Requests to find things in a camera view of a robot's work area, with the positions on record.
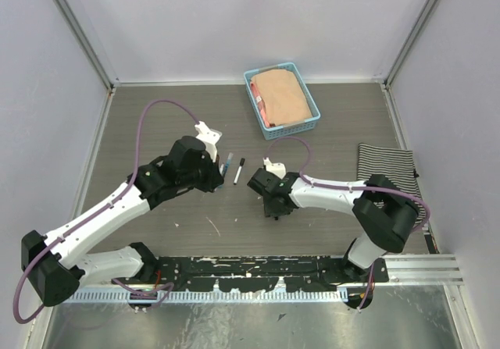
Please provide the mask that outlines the short white pen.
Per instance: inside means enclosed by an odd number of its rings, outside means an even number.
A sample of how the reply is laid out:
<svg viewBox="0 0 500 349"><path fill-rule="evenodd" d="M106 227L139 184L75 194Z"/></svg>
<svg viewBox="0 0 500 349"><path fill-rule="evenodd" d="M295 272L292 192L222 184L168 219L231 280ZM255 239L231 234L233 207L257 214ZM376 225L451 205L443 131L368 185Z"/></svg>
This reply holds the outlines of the short white pen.
<svg viewBox="0 0 500 349"><path fill-rule="evenodd" d="M241 171L243 169L244 164L245 164L245 158L241 158L240 162L239 162L239 165L238 165L238 168L237 168L237 172L236 172L234 180L233 180L233 185L237 185L238 184L238 180L240 178Z"/></svg>

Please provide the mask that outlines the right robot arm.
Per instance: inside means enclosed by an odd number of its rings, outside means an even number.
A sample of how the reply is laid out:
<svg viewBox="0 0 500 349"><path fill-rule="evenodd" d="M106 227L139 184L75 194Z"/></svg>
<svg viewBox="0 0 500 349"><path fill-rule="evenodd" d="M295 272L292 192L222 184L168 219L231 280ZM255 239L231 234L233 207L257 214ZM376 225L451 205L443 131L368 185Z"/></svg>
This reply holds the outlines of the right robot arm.
<svg viewBox="0 0 500 349"><path fill-rule="evenodd" d="M356 218L362 234L349 245L341 263L341 271L356 283L371 273L378 258L402 252L420 214L417 197L380 174L340 182L293 172L279 177L260 168L248 187L262 197L266 217L278 219L299 208L320 208Z"/></svg>

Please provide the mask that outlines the teal pen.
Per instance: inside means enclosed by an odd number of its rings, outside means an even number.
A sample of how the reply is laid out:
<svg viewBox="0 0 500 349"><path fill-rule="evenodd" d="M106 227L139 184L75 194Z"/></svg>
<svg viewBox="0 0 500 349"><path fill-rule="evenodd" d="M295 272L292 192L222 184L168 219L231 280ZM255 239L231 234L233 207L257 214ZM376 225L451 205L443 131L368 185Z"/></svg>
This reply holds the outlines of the teal pen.
<svg viewBox="0 0 500 349"><path fill-rule="evenodd" d="M221 176L223 177L223 181L225 181L225 177L226 177L226 175L227 175L227 171L228 171L228 169L229 169L229 167L230 167L230 163L231 163L231 161L232 161L233 156L234 156L234 153L233 153L233 152L230 152L230 153L228 154L228 156L227 156L227 160L226 160L226 162L225 162L225 163L224 163L224 165L223 165L223 169L222 169L222 173L221 173Z"/></svg>

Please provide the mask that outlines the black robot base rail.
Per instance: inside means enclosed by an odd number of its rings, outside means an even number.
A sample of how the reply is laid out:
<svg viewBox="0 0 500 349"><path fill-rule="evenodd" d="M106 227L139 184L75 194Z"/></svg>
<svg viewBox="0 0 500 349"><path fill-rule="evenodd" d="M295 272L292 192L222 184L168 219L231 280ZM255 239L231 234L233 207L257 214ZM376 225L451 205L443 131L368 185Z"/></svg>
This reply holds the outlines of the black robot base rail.
<svg viewBox="0 0 500 349"><path fill-rule="evenodd" d="M284 284L288 293L298 291L336 291L348 283L389 280L385 260L375 261L373 271L359 271L343 258L315 256L260 257L161 257L145 280L121 278L120 282L136 287L140 284L173 283L174 291L210 292L219 289L249 293L270 292Z"/></svg>

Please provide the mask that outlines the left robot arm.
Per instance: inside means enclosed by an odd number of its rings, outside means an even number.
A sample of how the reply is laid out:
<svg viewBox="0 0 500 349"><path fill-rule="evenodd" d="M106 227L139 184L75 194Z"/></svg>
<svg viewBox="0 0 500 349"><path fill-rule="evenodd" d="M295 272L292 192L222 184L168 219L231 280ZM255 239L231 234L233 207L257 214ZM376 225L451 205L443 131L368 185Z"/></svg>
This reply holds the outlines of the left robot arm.
<svg viewBox="0 0 500 349"><path fill-rule="evenodd" d="M152 282L158 260L142 242L117 251L92 254L90 250L164 201L193 189L213 192L222 185L216 150L220 137L215 131L183 136L168 155L139 166L105 200L70 223L45 235L35 230L25 235L21 241L22 270L42 304L61 304L89 283L117 278Z"/></svg>

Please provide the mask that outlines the light blue perforated basket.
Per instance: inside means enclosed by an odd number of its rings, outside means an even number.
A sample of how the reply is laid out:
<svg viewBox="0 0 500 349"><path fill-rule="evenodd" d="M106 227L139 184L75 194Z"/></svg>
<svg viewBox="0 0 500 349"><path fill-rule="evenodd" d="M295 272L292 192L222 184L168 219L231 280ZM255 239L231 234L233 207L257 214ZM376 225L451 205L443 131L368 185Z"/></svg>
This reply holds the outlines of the light blue perforated basket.
<svg viewBox="0 0 500 349"><path fill-rule="evenodd" d="M268 141L316 127L320 111L293 62L244 73L246 90Z"/></svg>

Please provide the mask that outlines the peach folded towel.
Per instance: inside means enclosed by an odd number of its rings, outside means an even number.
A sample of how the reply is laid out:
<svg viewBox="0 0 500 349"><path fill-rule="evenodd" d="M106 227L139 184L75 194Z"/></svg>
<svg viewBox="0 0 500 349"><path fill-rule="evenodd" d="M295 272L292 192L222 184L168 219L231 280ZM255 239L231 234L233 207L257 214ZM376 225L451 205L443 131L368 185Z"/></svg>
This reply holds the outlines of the peach folded towel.
<svg viewBox="0 0 500 349"><path fill-rule="evenodd" d="M304 91L289 70L258 73L250 80L250 89L266 127L286 126L312 117Z"/></svg>

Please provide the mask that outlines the black white striped cloth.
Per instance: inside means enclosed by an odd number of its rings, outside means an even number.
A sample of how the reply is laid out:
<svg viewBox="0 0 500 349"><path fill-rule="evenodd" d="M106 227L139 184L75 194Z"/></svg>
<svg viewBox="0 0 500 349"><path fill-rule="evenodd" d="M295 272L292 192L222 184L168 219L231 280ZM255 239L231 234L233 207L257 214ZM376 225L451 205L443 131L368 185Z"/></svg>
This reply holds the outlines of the black white striped cloth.
<svg viewBox="0 0 500 349"><path fill-rule="evenodd" d="M385 175L399 190L421 198L412 151L360 143L356 177L368 180L373 174Z"/></svg>

